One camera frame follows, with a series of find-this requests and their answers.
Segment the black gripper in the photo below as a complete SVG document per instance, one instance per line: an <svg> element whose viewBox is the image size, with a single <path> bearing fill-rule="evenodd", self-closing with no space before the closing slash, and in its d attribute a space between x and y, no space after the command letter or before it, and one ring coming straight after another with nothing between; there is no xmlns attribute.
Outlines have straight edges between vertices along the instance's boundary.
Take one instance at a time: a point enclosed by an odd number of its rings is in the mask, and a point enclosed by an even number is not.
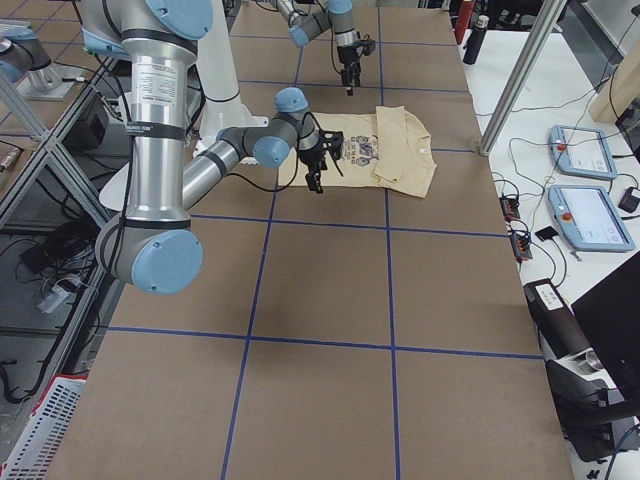
<svg viewBox="0 0 640 480"><path fill-rule="evenodd" d="M316 144L304 150L298 150L298 157L307 167L305 180L310 191L316 194L323 193L321 184L321 171L327 170L326 154L331 157L340 176L343 175L338 165L342 157L344 133L342 131L319 130L319 139Z"/></svg>
<svg viewBox="0 0 640 480"><path fill-rule="evenodd" d="M376 41L369 35L365 35L363 38L357 37L356 41L351 45L339 45L337 47L339 62L342 65L340 69L341 82L348 96L353 95L351 75L353 85L360 87L362 71L360 59L363 56L371 55L375 48Z"/></svg>

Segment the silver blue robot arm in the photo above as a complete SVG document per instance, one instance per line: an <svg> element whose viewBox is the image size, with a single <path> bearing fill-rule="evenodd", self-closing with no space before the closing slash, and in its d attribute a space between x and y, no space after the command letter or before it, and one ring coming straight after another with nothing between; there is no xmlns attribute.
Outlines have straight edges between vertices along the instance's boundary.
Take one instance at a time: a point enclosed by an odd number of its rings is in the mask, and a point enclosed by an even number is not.
<svg viewBox="0 0 640 480"><path fill-rule="evenodd" d="M369 35L362 36L356 29L351 1L269 1L274 11L287 21L289 35L298 48L306 46L325 32L330 32L336 43L341 68L341 85L348 96L361 86L361 58L370 56L376 49L376 41Z"/></svg>
<svg viewBox="0 0 640 480"><path fill-rule="evenodd" d="M189 209L243 159L278 167L295 153L313 191L344 136L323 129L296 87L278 92L264 127L230 127L194 160L182 158L187 130L187 77L214 10L207 1L86 1L86 47L131 63L125 131L131 159L123 207L97 237L101 267L139 290L170 295L186 288L203 263Z"/></svg>

